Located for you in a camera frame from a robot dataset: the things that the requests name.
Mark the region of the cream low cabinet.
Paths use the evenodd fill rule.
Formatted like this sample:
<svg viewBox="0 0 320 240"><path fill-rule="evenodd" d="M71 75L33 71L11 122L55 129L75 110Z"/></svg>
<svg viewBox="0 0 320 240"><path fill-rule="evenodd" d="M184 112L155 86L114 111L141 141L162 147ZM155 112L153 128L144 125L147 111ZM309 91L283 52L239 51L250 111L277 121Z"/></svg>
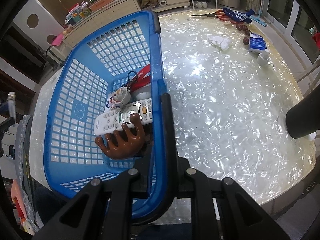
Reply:
<svg viewBox="0 0 320 240"><path fill-rule="evenodd" d="M164 7L158 4L158 0L155 5L146 5L143 7L141 0L113 0L72 26L69 33L62 35L61 42L58 46L50 47L50 52L64 60L83 38L108 23L133 12L141 10L162 12L176 8L190 8L189 0L166 0L166 2L167 5Z"/></svg>

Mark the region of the brown checkered wallet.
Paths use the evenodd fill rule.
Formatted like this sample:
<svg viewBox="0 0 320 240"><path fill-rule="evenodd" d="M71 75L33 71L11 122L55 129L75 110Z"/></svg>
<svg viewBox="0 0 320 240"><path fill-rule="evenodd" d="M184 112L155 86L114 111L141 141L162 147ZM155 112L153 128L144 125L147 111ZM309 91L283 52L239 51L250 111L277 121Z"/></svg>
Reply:
<svg viewBox="0 0 320 240"><path fill-rule="evenodd" d="M151 152L151 146L153 145L153 125L147 124L143 126L145 132L145 142L140 149L139 156L143 157Z"/></svg>

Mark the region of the blue plastic basket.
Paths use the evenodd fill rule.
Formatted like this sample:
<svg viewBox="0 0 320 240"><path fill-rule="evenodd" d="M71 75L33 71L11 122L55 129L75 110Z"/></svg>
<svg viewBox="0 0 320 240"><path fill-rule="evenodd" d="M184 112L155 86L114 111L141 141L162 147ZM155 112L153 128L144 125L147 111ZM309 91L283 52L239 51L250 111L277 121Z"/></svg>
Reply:
<svg viewBox="0 0 320 240"><path fill-rule="evenodd" d="M155 214L168 181L160 33L158 15L139 11L101 27L73 49L54 88L44 134L44 174L53 191L72 198L91 179L113 179L133 167L135 158L112 160L103 154L94 142L94 121L105 111L110 93L150 66L151 98L145 105L153 120L151 184L149 197L133 202L132 217L146 221Z"/></svg>

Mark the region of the blue tissue pack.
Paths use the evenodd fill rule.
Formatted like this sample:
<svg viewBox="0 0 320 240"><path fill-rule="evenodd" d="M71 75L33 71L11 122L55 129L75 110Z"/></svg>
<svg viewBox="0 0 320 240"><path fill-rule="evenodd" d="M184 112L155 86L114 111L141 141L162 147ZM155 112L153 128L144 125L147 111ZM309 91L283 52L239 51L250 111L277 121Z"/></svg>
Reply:
<svg viewBox="0 0 320 240"><path fill-rule="evenodd" d="M250 33L249 51L251 53L260 54L267 48L266 42L261 35Z"/></svg>

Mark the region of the white small bottle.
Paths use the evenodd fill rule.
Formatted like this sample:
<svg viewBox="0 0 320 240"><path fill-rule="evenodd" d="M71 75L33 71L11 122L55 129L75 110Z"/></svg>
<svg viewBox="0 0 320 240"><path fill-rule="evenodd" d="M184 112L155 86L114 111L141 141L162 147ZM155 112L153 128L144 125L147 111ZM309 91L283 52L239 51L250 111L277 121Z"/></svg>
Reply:
<svg viewBox="0 0 320 240"><path fill-rule="evenodd" d="M265 49L262 51L258 57L257 57L257 62L260 66L266 66L268 64L268 59L269 59L269 51Z"/></svg>

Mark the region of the white power adapter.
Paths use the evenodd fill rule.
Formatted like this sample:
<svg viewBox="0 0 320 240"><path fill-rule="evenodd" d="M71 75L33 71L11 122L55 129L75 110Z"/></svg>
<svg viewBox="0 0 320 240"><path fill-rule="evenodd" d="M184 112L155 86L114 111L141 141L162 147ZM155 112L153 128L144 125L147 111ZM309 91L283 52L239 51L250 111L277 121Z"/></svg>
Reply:
<svg viewBox="0 0 320 240"><path fill-rule="evenodd" d="M150 91L134 91L131 93L131 99L133 102L140 101L140 100L146 100L151 98L151 92Z"/></svg>

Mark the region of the blue striped sock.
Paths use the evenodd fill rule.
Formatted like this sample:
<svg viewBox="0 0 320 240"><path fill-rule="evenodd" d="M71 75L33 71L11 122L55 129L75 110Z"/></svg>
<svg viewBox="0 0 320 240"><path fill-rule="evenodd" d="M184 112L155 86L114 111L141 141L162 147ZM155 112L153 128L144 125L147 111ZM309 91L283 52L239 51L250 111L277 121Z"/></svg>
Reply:
<svg viewBox="0 0 320 240"><path fill-rule="evenodd" d="M229 8L223 8L222 10L225 13L225 15L230 17L236 23L245 22L250 24L252 22L251 16L255 14L255 12L252 9L250 9L248 12L239 12Z"/></svg>

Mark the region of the brown wooden massager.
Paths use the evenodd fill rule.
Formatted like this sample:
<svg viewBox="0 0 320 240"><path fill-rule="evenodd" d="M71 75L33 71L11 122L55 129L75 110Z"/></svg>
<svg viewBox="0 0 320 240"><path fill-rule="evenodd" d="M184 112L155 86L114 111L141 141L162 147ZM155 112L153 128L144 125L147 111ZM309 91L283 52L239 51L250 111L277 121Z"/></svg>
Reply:
<svg viewBox="0 0 320 240"><path fill-rule="evenodd" d="M127 124L122 124L126 138L123 138L118 130L114 130L113 135L105 134L107 144L102 137L95 138L95 144L101 149L104 155L111 159L126 159L137 154L145 143L145 132L140 120L140 115L133 113L130 116L136 134L133 134Z"/></svg>

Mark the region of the white crumpled tissue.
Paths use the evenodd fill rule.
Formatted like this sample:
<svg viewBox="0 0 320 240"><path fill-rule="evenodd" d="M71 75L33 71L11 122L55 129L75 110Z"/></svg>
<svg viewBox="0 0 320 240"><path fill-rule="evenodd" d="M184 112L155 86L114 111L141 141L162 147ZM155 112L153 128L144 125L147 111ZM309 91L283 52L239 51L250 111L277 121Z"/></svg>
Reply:
<svg viewBox="0 0 320 240"><path fill-rule="evenodd" d="M222 51L226 51L231 46L231 40L222 36L209 36L208 42L212 46L219 47Z"/></svg>

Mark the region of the red handled scissors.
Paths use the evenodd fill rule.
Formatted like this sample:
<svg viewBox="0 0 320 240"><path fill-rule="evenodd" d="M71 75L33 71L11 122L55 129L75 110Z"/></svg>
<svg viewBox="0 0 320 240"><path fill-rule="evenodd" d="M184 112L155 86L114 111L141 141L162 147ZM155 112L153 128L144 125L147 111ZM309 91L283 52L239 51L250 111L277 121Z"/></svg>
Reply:
<svg viewBox="0 0 320 240"><path fill-rule="evenodd" d="M236 21L232 20L229 16L227 16L223 10L217 10L214 13L200 14L200 15L190 15L190 17L213 17L218 18L219 20L226 22L229 21L232 24L237 24Z"/></svg>

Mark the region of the white paper roll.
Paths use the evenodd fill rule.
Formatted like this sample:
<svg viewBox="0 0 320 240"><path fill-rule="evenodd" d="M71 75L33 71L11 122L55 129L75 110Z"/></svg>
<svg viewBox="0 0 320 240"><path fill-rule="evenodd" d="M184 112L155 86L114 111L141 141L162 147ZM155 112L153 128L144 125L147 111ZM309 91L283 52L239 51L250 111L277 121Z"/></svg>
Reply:
<svg viewBox="0 0 320 240"><path fill-rule="evenodd" d="M167 2L166 0L158 0L158 4L161 6L161 7L164 7L167 5Z"/></svg>

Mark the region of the white remote control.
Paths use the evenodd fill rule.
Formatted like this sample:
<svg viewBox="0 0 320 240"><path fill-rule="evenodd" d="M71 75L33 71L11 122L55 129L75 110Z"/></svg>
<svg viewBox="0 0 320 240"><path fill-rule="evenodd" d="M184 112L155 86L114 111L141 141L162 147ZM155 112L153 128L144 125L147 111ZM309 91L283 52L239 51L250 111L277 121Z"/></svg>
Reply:
<svg viewBox="0 0 320 240"><path fill-rule="evenodd" d="M128 128L134 128L133 123L130 121L130 116L135 113L140 115L140 121L143 126L152 123L152 99L128 103L121 109L108 110L97 116L94 122L94 135L100 136L106 133L113 133L114 130L123 131L122 124L127 124Z"/></svg>

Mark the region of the black cylindrical cup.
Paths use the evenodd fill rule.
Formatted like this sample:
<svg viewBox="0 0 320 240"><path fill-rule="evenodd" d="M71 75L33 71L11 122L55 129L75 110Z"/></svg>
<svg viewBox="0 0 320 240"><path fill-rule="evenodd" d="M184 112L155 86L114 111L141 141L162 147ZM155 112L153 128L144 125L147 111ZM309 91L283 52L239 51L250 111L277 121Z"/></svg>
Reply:
<svg viewBox="0 0 320 240"><path fill-rule="evenodd" d="M292 138L302 138L319 130L319 86L286 114L287 131Z"/></svg>

